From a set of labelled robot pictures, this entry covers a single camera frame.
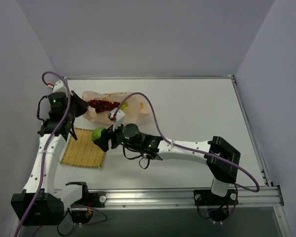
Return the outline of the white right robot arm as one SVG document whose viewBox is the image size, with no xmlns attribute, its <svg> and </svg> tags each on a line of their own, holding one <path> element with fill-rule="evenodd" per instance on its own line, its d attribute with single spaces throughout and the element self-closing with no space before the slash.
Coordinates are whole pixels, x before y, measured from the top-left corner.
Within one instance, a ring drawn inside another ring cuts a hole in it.
<svg viewBox="0 0 296 237">
<path fill-rule="evenodd" d="M 137 158 L 148 161 L 178 159 L 206 165 L 214 177 L 211 193 L 215 197 L 225 197 L 229 186 L 236 182 L 241 154 L 219 136 L 204 142 L 167 142 L 161 136 L 141 132 L 137 125 L 130 123 L 119 128 L 97 128 L 91 140 L 103 152 L 122 146 L 124 151 L 138 153 Z"/>
</svg>

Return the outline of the translucent banana-print plastic bag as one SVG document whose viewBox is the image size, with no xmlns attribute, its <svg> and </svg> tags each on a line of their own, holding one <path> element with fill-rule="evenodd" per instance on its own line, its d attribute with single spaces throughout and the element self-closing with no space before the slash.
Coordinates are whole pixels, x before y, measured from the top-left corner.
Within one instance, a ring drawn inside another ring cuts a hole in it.
<svg viewBox="0 0 296 237">
<path fill-rule="evenodd" d="M 85 91 L 82 94 L 82 99 L 88 102 L 91 99 L 108 99 L 109 101 L 122 102 L 130 92 L 114 92 L 114 93 L 97 93 L 95 91 Z M 151 109 L 147 101 L 140 95 L 133 95 L 126 100 L 121 106 L 121 110 L 125 113 L 125 123 L 137 123 L 145 119 L 151 114 Z M 108 118 L 109 111 L 96 113 L 93 108 L 88 107 L 88 111 L 83 117 L 91 122 L 111 124 Z"/>
</svg>

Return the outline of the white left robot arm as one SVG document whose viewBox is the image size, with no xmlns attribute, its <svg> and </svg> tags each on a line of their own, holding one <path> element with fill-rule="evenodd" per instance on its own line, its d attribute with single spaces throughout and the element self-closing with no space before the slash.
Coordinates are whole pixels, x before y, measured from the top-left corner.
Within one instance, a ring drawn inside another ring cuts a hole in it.
<svg viewBox="0 0 296 237">
<path fill-rule="evenodd" d="M 39 148 L 30 177 L 19 194 L 13 194 L 11 205 L 21 226 L 59 225 L 72 205 L 88 197 L 85 182 L 68 182 L 58 193 L 54 181 L 60 156 L 68 138 L 77 139 L 75 118 L 86 113 L 88 103 L 75 92 L 53 92 L 47 96 L 49 118 L 41 124 Z"/>
</svg>

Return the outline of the aluminium front rail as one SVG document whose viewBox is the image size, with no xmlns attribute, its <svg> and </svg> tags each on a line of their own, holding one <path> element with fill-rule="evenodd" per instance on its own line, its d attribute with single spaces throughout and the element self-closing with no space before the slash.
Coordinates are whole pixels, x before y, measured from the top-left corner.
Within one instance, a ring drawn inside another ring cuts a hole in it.
<svg viewBox="0 0 296 237">
<path fill-rule="evenodd" d="M 104 192 L 105 209 L 191 209 L 195 207 L 195 188 L 174 189 L 90 189 Z M 237 207 L 278 207 L 284 205 L 278 187 L 262 187 L 258 193 L 238 188 Z"/>
</svg>

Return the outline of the square bamboo mat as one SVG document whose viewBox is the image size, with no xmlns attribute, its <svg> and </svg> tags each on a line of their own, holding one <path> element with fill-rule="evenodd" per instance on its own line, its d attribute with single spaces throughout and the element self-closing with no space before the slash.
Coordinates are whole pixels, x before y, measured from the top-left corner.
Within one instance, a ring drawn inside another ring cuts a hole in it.
<svg viewBox="0 0 296 237">
<path fill-rule="evenodd" d="M 92 130 L 74 128 L 77 140 L 70 136 L 60 156 L 61 165 L 81 168 L 102 168 L 106 153 L 91 140 Z"/>
</svg>

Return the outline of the green fake cabbage ball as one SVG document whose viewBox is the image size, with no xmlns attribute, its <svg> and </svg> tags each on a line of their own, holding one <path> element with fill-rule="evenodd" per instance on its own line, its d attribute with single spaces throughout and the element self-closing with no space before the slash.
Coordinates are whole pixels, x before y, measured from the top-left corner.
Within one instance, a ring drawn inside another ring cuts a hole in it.
<svg viewBox="0 0 296 237">
<path fill-rule="evenodd" d="M 106 129 L 104 127 L 97 127 L 94 129 L 91 133 L 91 140 L 94 141 L 100 141 L 102 140 L 102 132 Z"/>
</svg>

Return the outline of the red fake grape bunch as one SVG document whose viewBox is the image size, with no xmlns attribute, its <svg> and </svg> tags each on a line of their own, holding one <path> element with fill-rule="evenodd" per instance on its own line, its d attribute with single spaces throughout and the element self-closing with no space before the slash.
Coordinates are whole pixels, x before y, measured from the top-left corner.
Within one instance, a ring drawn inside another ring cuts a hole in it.
<svg viewBox="0 0 296 237">
<path fill-rule="evenodd" d="M 102 113 L 117 108 L 120 105 L 120 102 L 111 102 L 108 99 L 91 99 L 88 101 L 88 104 L 96 113 Z"/>
</svg>

